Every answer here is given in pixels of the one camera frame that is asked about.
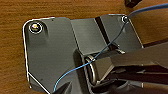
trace wire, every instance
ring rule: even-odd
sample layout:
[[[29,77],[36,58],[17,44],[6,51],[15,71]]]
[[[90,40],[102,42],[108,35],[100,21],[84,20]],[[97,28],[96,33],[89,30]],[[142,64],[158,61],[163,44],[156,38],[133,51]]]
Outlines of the wire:
[[[125,17],[125,18],[127,18],[127,19],[125,20],[125,23],[123,24],[123,26],[122,26],[120,32],[118,33],[118,35],[117,35],[107,46],[105,46],[105,47],[103,48],[103,50],[101,50],[90,62],[88,62],[88,63],[86,63],[86,64],[84,64],[84,65],[81,65],[81,66],[79,66],[79,67],[77,67],[77,68],[74,68],[74,69],[72,69],[72,70],[66,72],[64,75],[62,75],[62,76],[57,80],[57,82],[56,82],[56,84],[55,84],[55,86],[54,86],[53,92],[55,92],[56,87],[57,87],[59,81],[60,81],[63,77],[65,77],[67,74],[69,74],[69,73],[72,72],[72,71],[75,71],[75,70],[77,70],[77,69],[80,69],[80,68],[82,68],[82,67],[84,67],[84,66],[86,66],[86,65],[88,65],[88,64],[90,64],[90,63],[92,63],[106,48],[108,48],[108,46],[110,46],[116,39],[118,39],[118,37],[121,35],[121,33],[122,33],[122,31],[123,31],[125,25],[126,25],[127,22],[129,21],[129,19],[132,18],[135,14],[138,14],[138,13],[140,13],[140,12],[150,11],[150,10],[163,9],[163,8],[168,8],[168,3],[160,4],[160,5],[155,5],[155,6],[150,6],[150,7],[145,7],[145,8],[142,8],[142,9],[135,10],[135,11],[131,12],[127,17]]]
[[[141,12],[145,12],[145,11],[150,11],[150,10],[156,10],[156,9],[163,9],[163,8],[168,8],[168,3],[165,4],[160,4],[160,5],[154,5],[154,6],[149,6],[149,7],[145,7],[145,8],[141,8],[138,10],[135,10],[133,12],[131,12],[128,15],[128,18],[132,18],[134,15],[141,13]]]

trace gray metal surface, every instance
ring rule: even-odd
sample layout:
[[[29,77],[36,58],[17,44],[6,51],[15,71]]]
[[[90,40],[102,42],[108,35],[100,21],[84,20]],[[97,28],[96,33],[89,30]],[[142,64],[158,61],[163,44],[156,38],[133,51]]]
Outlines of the gray metal surface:
[[[71,20],[79,50],[83,55],[100,52],[106,43],[94,18]]]
[[[27,76],[32,87],[36,90],[41,87],[45,92],[52,93],[56,81],[65,72],[84,63],[81,54],[85,56],[100,52],[107,45],[102,32],[106,32],[110,41],[117,36],[123,24],[122,17],[123,15],[100,16],[105,31],[101,31],[95,18],[70,20],[61,17],[28,21],[23,27],[23,37]],[[34,22],[42,25],[40,33],[30,32],[29,26]],[[116,44],[125,52],[142,48],[130,22]],[[71,72],[61,79],[57,88],[72,82],[71,94],[93,94],[89,91],[90,83],[86,81],[88,78],[85,74],[83,68]]]
[[[28,27],[33,22],[43,24],[41,33],[33,34],[29,31]],[[34,20],[26,24],[24,33],[28,72],[34,76],[48,92],[52,93],[59,77],[68,69],[70,70],[76,67],[74,57],[78,48],[71,22],[68,18]],[[76,71],[64,77],[57,88],[69,81],[73,82],[72,93],[75,94],[74,92],[77,92],[76,94],[82,94]]]

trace blue wire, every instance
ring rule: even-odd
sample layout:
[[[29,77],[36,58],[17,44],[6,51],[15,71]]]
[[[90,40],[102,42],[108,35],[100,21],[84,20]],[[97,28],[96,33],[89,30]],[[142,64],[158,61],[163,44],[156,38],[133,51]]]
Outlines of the blue wire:
[[[126,19],[125,23],[123,24],[123,26],[122,26],[120,32],[118,33],[118,35],[117,35],[106,47],[104,47],[103,50],[100,51],[90,62],[88,62],[88,63],[86,63],[86,64],[84,64],[84,65],[81,65],[81,66],[79,66],[79,67],[77,67],[77,68],[74,68],[74,69],[72,69],[72,70],[66,72],[64,75],[62,75],[62,76],[57,80],[57,82],[56,82],[56,84],[55,84],[55,86],[54,86],[53,92],[55,92],[55,89],[56,89],[56,87],[57,87],[59,81],[60,81],[63,77],[65,77],[67,74],[69,74],[69,73],[72,72],[72,71],[75,71],[75,70],[77,70],[77,69],[80,69],[80,68],[82,68],[82,67],[84,67],[84,66],[86,66],[86,65],[88,65],[88,64],[90,64],[90,63],[92,63],[108,46],[110,46],[110,45],[121,35],[121,33],[122,33],[122,31],[123,31],[125,25],[126,25],[127,22],[129,21],[129,19],[132,18],[135,14],[138,14],[138,13],[141,13],[141,12],[145,12],[145,11],[150,11],[150,10],[163,9],[163,8],[168,8],[168,3],[160,4],[160,5],[155,5],[155,6],[150,6],[150,7],[145,7],[145,8],[142,8],[142,9],[135,10],[135,11],[131,12],[131,13],[127,16],[127,19]]]
[[[141,12],[156,10],[156,9],[163,9],[163,8],[168,8],[168,3],[155,5],[155,6],[149,6],[149,7],[145,7],[145,8],[135,10],[128,15],[128,19],[132,18],[135,14],[138,14],[138,13],[141,13]]]

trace metal edge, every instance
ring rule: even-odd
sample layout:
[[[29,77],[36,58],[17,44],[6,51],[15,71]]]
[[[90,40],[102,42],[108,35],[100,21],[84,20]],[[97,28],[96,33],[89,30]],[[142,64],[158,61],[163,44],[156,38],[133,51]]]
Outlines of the metal edge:
[[[55,18],[55,17],[49,17],[49,18],[40,18],[40,19],[52,19],[52,18]],[[32,20],[28,20],[24,23],[23,27],[22,27],[22,33],[23,33],[23,45],[24,45],[24,52],[25,52],[25,61],[26,61],[26,75],[27,75],[27,80],[28,82],[30,82],[30,78],[29,78],[29,66],[28,66],[28,56],[27,56],[27,50],[26,50],[26,39],[25,39],[25,26],[27,23],[31,22],[31,21],[34,21],[34,20],[40,20],[40,19],[32,19]]]
[[[33,80],[34,80],[37,84],[39,84],[39,85],[41,86],[41,88],[42,88],[47,94],[50,94],[50,92],[49,92],[42,84],[40,84],[40,82],[39,82],[30,72],[28,72],[28,75],[30,75],[30,77],[32,77]]]

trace screw head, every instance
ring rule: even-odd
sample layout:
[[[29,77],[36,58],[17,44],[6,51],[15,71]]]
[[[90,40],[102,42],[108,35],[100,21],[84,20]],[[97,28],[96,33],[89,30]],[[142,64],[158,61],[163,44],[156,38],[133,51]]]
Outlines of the screw head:
[[[29,26],[29,30],[34,34],[38,34],[42,31],[42,25],[40,23],[32,23]]]

